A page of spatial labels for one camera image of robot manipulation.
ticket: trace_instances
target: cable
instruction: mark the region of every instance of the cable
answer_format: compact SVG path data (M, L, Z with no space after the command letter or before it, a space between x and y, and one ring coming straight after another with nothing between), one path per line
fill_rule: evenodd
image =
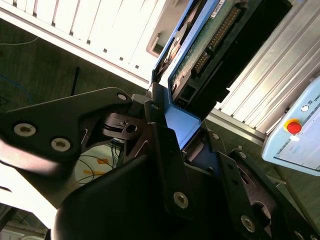
M104 162L104 163L107 164L109 167L113 168L109 163L107 163L105 160L102 160L102 159L99 158L99 157L92 156L92 155L81 155L80 157L91 157L91 158L95 158L95 159L97 159L97 160L100 160L100 161Z
M225 143L224 143L224 141L223 141L222 137L220 137L220 139L221 139L222 144L223 144L224 152L225 152L225 154L227 154L227 150L226 150Z
M85 165L87 165L87 167L91 170L92 172L92 179L90 180L90 182L95 179L95 172L93 171L93 169L85 162L85 161L82 161L81 159L78 159L78 161L84 163Z
M26 45L26 44L32 44L36 40L38 40L39 37L36 37L35 39L31 41L26 41L26 42L18 42L18 43L0 43L0 45L6 45L6 46L19 46L19 45Z
M22 220L19 222L19 224L21 224L22 222L25 222L29 227L30 224L27 222L26 218L29 217L29 215L31 214L31 212L28 212L24 217L22 217L18 212L16 213L20 218L22 218Z
M90 175L90 176L86 176L86 177L84 177L84 178L81 178L79 181L78 181L78 183L79 184L88 184L88 183L90 183L92 180L90 180L89 182L81 182L82 180L84 180L84 179L88 179L88 178L91 178L91 177L93 177L93 178L95 178L95 176L102 176L103 174L94 174L94 175Z
M9 80L8 78L6 78L5 76L3 76L3 75L1 75L1 74L0 74L0 78L8 81L9 83L15 85L16 87L22 89L22 90L25 92L25 94L27 94L27 96L28 96L28 98L29 98L29 101L30 101L30 104L31 104L31 105L33 104L30 93L29 93L23 86L21 86L19 83L16 83L16 82L14 82L14 81Z

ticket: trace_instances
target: light blue control box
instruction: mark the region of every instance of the light blue control box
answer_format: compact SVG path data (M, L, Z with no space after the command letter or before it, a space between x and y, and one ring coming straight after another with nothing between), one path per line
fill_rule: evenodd
M286 126L302 129L292 134ZM320 77L302 93L264 144L262 158L277 165L320 176Z

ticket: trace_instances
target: black cable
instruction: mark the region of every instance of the black cable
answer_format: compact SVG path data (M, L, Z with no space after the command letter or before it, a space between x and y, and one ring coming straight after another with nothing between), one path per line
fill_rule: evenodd
M30 214L31 214L31 212L28 212L28 213L21 219L21 221L19 222L19 224L21 224L24 220L26 220L27 217L29 217Z
M92 155L81 155L80 157L91 157L91 158L99 159L100 161L104 162L105 164L108 164L109 167L113 168L109 163L107 163L106 161L102 160L99 157L92 156Z
M86 176L86 177L84 177L84 178L81 178L81 179L78 181L78 183L79 183L79 184L88 184L88 183L90 183L93 179L91 179L89 182L81 182L81 181L84 180L84 179L87 179L87 178L91 178L91 177L95 178L95 176L102 176L102 175L103 175L103 174L95 174L95 175Z
M77 66L75 68L75 73L74 73L74 78L73 78L73 83L72 83L72 89L71 89L70 96L75 95L79 72L80 72L80 67Z
M93 169L92 169L85 161L82 161L81 159L78 159L78 161L80 161L80 162L84 163L85 165L87 165L87 167L91 170L91 172L92 172L92 179L91 179L91 181L92 181L93 179L95 179L95 172L93 171Z

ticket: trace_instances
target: bolt head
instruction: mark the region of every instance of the bolt head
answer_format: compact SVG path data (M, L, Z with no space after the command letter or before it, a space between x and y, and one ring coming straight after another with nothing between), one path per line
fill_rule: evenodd
M36 128L29 123L19 123L14 126L13 131L21 137L30 137L36 133Z
M58 152L65 152L71 148L71 144L67 139L57 137L52 140L51 147Z
M214 133L214 132L212 133L212 137L213 137L214 139L216 139L216 140L219 140L219 138L220 138L220 137L219 137L216 133Z
M256 230L254 222L246 215L241 216L242 225L250 232L254 233Z
M186 209L189 206L189 200L183 192L176 191L173 194L173 200L174 203L182 209Z
M246 159L246 158L247 158L247 156L246 156L242 151L239 152L239 155L240 155L240 157L242 157L243 159Z

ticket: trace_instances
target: black metal bracket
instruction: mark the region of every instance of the black metal bracket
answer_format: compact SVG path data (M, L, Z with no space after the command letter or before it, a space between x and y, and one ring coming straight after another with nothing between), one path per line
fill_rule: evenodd
M36 174L65 177L81 152L110 139L99 126L104 116L125 113L131 105L125 92L110 87L3 113L0 160Z
M279 189L269 180L252 158L241 149L234 149L229 156L243 172L243 185L260 223L274 239L320 239L320 236L291 205Z
M220 181L224 193L224 196L219 196L221 207L224 205L228 211L232 228L245 239L271 239L254 215L236 162L216 151L214 143L221 142L220 137L210 130L204 132L203 136L202 148L190 164L213 173Z

